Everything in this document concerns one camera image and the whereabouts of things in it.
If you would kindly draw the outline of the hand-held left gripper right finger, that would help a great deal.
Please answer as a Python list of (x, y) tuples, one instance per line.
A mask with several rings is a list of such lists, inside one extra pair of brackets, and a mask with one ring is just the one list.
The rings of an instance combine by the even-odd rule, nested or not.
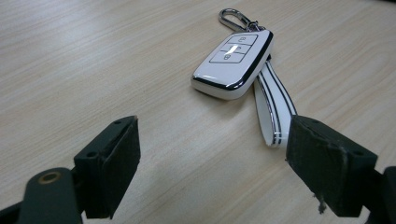
[(324, 123), (293, 116), (286, 160), (320, 202), (339, 217), (357, 217), (365, 177), (377, 156)]

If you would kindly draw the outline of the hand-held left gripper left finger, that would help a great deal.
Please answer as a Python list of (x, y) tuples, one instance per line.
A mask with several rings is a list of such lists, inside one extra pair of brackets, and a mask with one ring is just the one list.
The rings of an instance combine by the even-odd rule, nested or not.
[(140, 158), (137, 116), (111, 122), (74, 157), (87, 218), (113, 218)]

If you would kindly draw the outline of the white car key with strap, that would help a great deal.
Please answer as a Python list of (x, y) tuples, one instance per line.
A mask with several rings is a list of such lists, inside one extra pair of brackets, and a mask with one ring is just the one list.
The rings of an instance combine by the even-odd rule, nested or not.
[(273, 33), (233, 8), (223, 9), (219, 22), (233, 33), (197, 67), (191, 85), (223, 100), (238, 99), (253, 88), (266, 145), (285, 148), (296, 109), (271, 65)]

